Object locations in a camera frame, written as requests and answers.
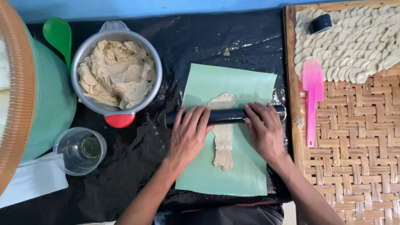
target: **green spoon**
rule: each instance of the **green spoon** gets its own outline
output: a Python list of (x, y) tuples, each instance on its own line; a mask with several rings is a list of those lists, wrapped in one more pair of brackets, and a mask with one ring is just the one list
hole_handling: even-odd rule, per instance
[(68, 22), (61, 18), (47, 20), (43, 25), (43, 36), (50, 45), (64, 55), (68, 70), (71, 71), (72, 32)]

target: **clear plastic cup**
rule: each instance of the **clear plastic cup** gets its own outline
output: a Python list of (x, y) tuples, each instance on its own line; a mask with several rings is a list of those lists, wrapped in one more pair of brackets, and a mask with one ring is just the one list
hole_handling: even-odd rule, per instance
[(61, 170), (72, 176), (82, 176), (92, 172), (104, 159), (107, 144), (98, 132), (74, 127), (56, 139), (53, 152)]

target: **aluminum pot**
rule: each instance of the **aluminum pot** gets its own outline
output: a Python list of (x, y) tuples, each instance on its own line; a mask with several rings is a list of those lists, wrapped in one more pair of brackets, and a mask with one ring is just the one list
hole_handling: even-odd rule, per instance
[[(77, 69), (83, 62), (83, 59), (92, 54), (97, 43), (103, 40), (119, 41), (122, 43), (125, 41), (132, 41), (153, 56), (156, 65), (156, 81), (154, 82), (153, 89), (142, 102), (130, 109), (122, 110), (117, 107), (108, 106), (83, 95), (86, 91), (79, 84), (80, 76)], [(112, 127), (123, 128), (131, 124), (135, 119), (135, 114), (149, 105), (157, 95), (162, 79), (161, 60), (156, 49), (154, 49), (150, 42), (141, 35), (130, 31), (122, 21), (107, 21), (103, 24), (98, 33), (89, 37), (76, 51), (71, 65), (71, 77), (74, 90), (83, 104), (96, 113), (103, 115), (106, 122)]]

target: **green bucket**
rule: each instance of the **green bucket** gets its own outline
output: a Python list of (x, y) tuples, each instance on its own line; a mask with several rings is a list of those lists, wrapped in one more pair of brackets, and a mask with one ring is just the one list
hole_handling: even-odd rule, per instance
[(36, 107), (21, 162), (34, 159), (53, 147), (56, 138), (71, 126), (77, 104), (65, 62), (34, 40), (25, 29), (35, 61)]

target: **green plastic sheet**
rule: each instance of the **green plastic sheet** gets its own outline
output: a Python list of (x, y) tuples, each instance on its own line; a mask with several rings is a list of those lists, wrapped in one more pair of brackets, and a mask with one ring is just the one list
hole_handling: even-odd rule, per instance
[[(182, 104), (188, 108), (207, 105), (224, 92), (235, 96), (236, 107), (254, 101), (267, 104), (275, 79), (276, 75), (270, 73), (192, 64)], [(266, 162), (251, 146), (246, 124), (233, 125), (233, 168), (229, 171), (212, 163), (214, 137), (210, 131), (200, 153), (176, 180), (175, 189), (213, 195), (267, 195)]]

